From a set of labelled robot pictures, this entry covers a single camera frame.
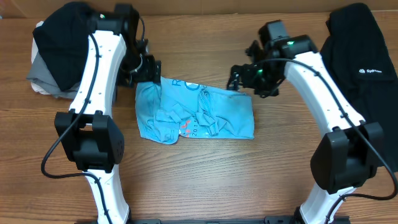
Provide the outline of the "light blue printed t-shirt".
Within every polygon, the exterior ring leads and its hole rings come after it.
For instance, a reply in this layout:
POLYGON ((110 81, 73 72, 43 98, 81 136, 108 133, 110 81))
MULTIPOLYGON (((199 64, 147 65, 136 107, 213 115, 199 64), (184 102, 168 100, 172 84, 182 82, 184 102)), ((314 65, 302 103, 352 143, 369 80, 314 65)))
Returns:
POLYGON ((141 137, 162 144, 175 144, 180 136, 254 139, 249 95, 183 80, 138 83, 136 118, 141 137))

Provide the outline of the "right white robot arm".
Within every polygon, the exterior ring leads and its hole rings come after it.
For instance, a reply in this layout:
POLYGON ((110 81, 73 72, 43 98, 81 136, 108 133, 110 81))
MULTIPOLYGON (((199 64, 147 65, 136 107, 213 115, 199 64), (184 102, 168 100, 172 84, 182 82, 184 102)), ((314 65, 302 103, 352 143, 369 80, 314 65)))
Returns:
POLYGON ((327 72, 309 36, 288 35, 280 20, 259 29, 259 39, 246 50, 251 63, 235 65, 229 90, 252 88, 262 98, 277 96, 283 81, 300 93, 313 115, 322 140, 310 168, 315 181, 308 199, 291 216, 269 216, 266 223, 348 223, 335 217, 345 199, 376 175, 383 131, 368 123, 346 100, 327 72))

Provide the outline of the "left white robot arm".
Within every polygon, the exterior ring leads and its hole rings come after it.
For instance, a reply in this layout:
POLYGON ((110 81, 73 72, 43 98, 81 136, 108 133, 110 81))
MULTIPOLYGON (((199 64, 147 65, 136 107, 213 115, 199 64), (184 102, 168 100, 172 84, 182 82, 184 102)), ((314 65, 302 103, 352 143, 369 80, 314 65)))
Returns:
POLYGON ((142 17, 131 4, 119 3, 113 12, 96 12, 85 23, 88 56, 76 97, 67 112, 55 116, 58 139, 41 163, 45 165, 58 144, 89 182, 98 217, 95 223, 131 223, 119 176, 124 136, 113 120, 112 107, 119 85, 160 83, 161 62, 147 51, 148 41, 136 38, 142 17))

